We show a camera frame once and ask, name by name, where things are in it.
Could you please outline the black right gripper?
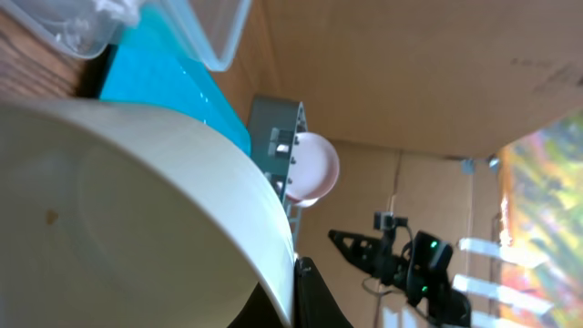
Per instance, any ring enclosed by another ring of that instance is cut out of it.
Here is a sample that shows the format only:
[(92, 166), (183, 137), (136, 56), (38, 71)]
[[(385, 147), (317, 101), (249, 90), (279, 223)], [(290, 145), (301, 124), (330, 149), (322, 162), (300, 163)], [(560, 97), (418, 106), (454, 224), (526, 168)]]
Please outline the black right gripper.
[(392, 244), (359, 233), (329, 230), (328, 238), (352, 266), (382, 285), (406, 289), (409, 261), (393, 254)]

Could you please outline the white round plate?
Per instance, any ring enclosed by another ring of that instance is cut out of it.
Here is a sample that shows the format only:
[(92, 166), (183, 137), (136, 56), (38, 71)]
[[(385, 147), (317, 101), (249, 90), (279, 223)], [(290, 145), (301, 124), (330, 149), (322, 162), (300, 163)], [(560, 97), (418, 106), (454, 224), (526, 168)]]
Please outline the white round plate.
[(286, 196), (296, 202), (318, 200), (334, 187), (340, 159), (332, 143), (321, 135), (300, 132), (291, 150)]

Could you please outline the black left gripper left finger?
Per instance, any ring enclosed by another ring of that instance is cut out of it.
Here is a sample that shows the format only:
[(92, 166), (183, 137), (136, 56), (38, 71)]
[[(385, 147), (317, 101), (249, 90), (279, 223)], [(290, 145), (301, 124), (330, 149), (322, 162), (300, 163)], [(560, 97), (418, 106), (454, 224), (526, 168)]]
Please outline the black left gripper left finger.
[(278, 314), (271, 301), (257, 284), (250, 298), (228, 328), (282, 328)]

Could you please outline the pink bowl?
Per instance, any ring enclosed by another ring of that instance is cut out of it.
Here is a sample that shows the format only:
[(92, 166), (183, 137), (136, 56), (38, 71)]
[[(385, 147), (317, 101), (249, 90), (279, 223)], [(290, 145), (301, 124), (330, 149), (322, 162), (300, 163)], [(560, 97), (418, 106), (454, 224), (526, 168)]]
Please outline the pink bowl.
[(299, 208), (309, 208), (313, 206), (318, 199), (310, 199), (310, 200), (294, 200), (293, 204)]

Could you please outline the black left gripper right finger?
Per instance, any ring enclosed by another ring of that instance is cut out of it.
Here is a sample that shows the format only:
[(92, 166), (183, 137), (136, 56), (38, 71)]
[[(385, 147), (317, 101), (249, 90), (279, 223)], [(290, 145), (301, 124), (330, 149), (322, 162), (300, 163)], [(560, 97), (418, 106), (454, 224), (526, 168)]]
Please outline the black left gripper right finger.
[(309, 257), (295, 262), (293, 311), (295, 328), (353, 328)]

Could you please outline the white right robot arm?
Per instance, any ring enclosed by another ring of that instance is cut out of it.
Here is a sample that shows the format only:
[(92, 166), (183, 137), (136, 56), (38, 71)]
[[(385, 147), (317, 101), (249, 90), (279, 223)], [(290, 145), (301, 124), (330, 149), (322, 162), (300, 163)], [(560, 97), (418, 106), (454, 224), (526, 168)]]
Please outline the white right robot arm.
[(416, 309), (427, 300), (422, 317), (435, 327), (469, 327), (472, 308), (468, 298), (452, 287), (447, 264), (452, 247), (427, 233), (411, 234), (404, 248), (408, 255), (393, 253), (397, 229), (380, 239), (346, 231), (330, 230), (328, 238), (352, 266), (380, 284), (401, 292)]

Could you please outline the white bowl with food scraps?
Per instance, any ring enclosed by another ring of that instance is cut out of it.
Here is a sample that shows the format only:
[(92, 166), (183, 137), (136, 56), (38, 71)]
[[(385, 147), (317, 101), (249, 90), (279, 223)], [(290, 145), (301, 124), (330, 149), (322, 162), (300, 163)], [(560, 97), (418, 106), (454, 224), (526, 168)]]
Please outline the white bowl with food scraps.
[(1, 103), (4, 327), (225, 327), (254, 290), (293, 321), (294, 250), (271, 184), (165, 108)]

